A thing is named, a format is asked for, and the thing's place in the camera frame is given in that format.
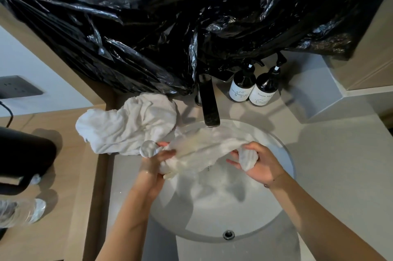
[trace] electrical outlet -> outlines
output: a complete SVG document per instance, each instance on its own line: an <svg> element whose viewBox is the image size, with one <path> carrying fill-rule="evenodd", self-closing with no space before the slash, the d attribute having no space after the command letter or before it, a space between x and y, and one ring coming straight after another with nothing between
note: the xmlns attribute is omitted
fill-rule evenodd
<svg viewBox="0 0 393 261"><path fill-rule="evenodd" d="M19 76L0 77L0 99L38 96L41 90Z"/></svg>

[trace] water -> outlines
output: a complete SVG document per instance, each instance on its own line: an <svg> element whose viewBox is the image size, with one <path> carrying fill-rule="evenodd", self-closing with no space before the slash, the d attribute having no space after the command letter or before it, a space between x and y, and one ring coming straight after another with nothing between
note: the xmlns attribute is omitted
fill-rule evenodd
<svg viewBox="0 0 393 261"><path fill-rule="evenodd" d="M45 207L41 199L0 200L0 228L32 224L42 217Z"/></svg>

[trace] light gray countertop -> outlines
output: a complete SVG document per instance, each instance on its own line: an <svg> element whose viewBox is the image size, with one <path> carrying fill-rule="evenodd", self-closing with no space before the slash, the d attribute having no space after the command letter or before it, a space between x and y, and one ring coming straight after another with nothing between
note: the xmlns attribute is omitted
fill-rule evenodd
<svg viewBox="0 0 393 261"><path fill-rule="evenodd" d="M371 244L387 260L393 260L393 138L377 115L302 124L278 93L268 105L228 99L230 84L215 86L222 119L239 120L270 132L287 147L294 161L298 183L320 204ZM194 96L174 100L179 125L203 120ZM116 156L112 177L107 231L136 173L130 164L138 156ZM238 241L198 243L149 222L144 261L176 260L313 260L282 212L258 233Z"/></svg>

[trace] round sink basin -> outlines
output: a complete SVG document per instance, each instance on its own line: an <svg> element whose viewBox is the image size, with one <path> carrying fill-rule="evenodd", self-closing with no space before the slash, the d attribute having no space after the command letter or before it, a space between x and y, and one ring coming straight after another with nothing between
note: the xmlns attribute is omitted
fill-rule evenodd
<svg viewBox="0 0 393 261"><path fill-rule="evenodd" d="M292 160L274 136L240 121L221 120L221 125L251 134L294 176ZM183 130L204 126L198 122ZM268 189L226 163L227 158L231 158L229 154L200 173L179 174L167 180L152 205L152 216L174 234L202 242L241 239L262 229L282 208Z"/></svg>

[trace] sink drain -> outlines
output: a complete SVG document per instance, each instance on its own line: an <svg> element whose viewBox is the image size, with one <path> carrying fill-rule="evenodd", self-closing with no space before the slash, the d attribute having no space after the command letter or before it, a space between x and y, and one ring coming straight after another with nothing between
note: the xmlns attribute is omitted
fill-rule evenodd
<svg viewBox="0 0 393 261"><path fill-rule="evenodd" d="M235 238L235 233L232 230L226 230L223 234L222 237L226 240L231 240Z"/></svg>

